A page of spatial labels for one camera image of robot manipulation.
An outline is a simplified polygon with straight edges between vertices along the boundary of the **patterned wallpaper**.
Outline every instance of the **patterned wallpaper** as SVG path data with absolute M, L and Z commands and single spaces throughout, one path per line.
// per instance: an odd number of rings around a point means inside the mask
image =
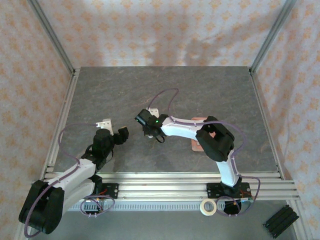
M 70 74 L 26 0 L 1 0 L 0 43 L 0 235 L 11 240 Z
M 320 236 L 320 2 L 298 0 L 257 72 L 277 150 Z
M 73 67 L 250 66 L 285 0 L 39 0 Z

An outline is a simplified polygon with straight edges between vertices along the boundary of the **gray stone surface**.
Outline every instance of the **gray stone surface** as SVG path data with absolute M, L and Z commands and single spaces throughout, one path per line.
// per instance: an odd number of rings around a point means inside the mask
M 141 109 L 155 94 L 166 88 L 179 88 L 172 103 L 174 117 L 215 116 L 239 126 L 247 135 L 247 146 L 237 155 L 240 172 L 277 171 L 256 95 L 246 67 L 83 67 L 75 88 L 67 124 L 96 123 L 111 118 L 113 130 L 129 130 L 128 141 L 115 146 L 113 159 L 101 172 L 218 172 L 214 161 L 203 152 L 194 152 L 191 140 L 167 137 L 164 144 L 144 137 L 135 121 Z M 163 93 L 153 107 L 167 114 L 173 92 Z M 235 147 L 242 138 L 232 128 Z M 65 150 L 81 156 L 93 141 L 92 126 L 72 127 L 62 138 Z M 59 152 L 55 171 L 71 167 L 73 160 Z
M 204 216 L 200 211 L 110 211 L 95 219 L 67 212 L 55 231 L 34 240 L 272 240 L 262 226 L 286 201 L 257 201 L 246 214 Z M 277 240 L 295 240 L 291 225 Z

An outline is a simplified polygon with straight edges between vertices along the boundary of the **orange pad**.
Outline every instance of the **orange pad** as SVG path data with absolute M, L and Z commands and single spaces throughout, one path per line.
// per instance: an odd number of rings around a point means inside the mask
M 193 117 L 191 120 L 206 120 L 207 118 L 206 117 Z M 211 137 L 215 137 L 215 133 L 210 133 Z M 195 152 L 203 152 L 204 149 L 200 146 L 200 143 L 196 140 L 193 140 L 191 139 L 191 147 L 192 147 L 192 150 L 195 151 Z

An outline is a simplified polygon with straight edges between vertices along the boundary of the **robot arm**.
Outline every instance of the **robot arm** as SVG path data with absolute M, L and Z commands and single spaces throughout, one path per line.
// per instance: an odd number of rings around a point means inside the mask
M 31 214 L 29 226 L 45 234 L 50 234 L 58 226 L 63 214 L 79 200 L 89 195 L 98 195 L 102 189 L 102 178 L 96 173 L 106 164 L 115 145 L 121 145 L 129 137 L 126 127 L 113 134 L 110 119 L 97 123 L 97 130 L 85 154 L 81 157 L 79 168 L 68 177 L 52 186 L 37 203 Z M 77 164 L 62 173 L 65 176 L 74 170 Z M 19 221 L 25 223 L 31 206 L 42 191 L 60 179 L 57 176 L 48 182 L 37 180 L 32 184 L 19 214 Z
M 220 123 L 196 125 L 217 121 L 215 117 L 209 116 L 206 120 L 185 120 L 175 117 L 171 119 L 165 114 L 157 117 L 152 115 L 150 111 L 143 109 L 135 119 L 142 125 L 145 135 L 155 138 L 158 136 L 162 138 L 180 136 L 198 141 L 205 154 L 216 162 L 225 193 L 232 196 L 238 191 L 241 178 L 234 173 L 231 164 L 235 137 Z

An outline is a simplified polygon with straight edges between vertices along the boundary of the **roll of tape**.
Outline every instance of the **roll of tape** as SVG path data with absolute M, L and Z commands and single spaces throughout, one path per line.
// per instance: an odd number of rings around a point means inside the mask
M 206 203 L 211 203 L 213 205 L 213 210 L 212 211 L 207 211 L 205 210 L 205 204 Z M 203 215 L 205 216 L 212 216 L 213 214 L 216 213 L 217 211 L 217 204 L 213 199 L 207 198 L 205 200 L 203 200 L 200 204 L 200 211 Z

